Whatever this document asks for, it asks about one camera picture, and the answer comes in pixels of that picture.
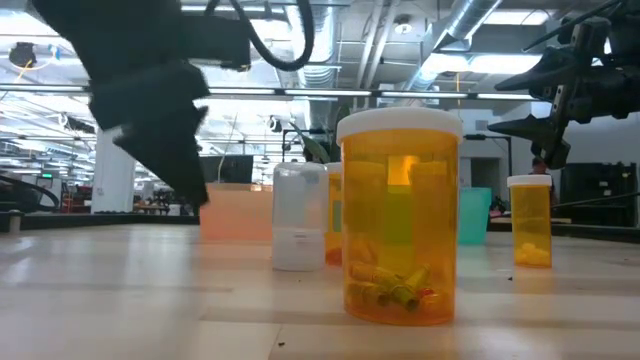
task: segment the teal cup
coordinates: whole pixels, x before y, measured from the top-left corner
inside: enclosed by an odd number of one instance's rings
[[[491,189],[460,189],[458,244],[484,245],[491,206]]]

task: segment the white column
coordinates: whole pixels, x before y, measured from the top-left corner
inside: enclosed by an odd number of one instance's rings
[[[96,166],[93,176],[91,213],[133,210],[133,181],[136,162],[113,144],[120,131],[98,130]]]

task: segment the person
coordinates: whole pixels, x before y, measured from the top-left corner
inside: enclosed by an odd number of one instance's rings
[[[547,165],[540,159],[539,157],[533,158],[531,161],[531,172],[529,175],[548,175],[551,176],[547,172]],[[551,201],[551,205],[555,205],[558,203],[558,197],[556,195],[556,186],[553,183],[553,177],[551,178],[551,188],[549,189],[549,199]]]

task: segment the workbench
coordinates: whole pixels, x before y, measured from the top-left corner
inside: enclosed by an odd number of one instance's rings
[[[0,358],[640,359],[640,246],[554,238],[514,269],[511,234],[459,247],[454,322],[367,323],[342,272],[274,272],[268,241],[120,225],[0,238]]]

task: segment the white cap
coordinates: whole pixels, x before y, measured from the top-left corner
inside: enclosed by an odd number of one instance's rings
[[[326,167],[329,174],[342,174],[342,163],[328,163]]]
[[[448,132],[462,142],[462,121],[446,111],[396,107],[367,110],[349,115],[338,123],[336,142],[348,136],[377,130],[425,129]]]
[[[507,186],[519,186],[519,185],[539,185],[539,186],[551,186],[551,175],[518,175],[509,176],[507,178]]]

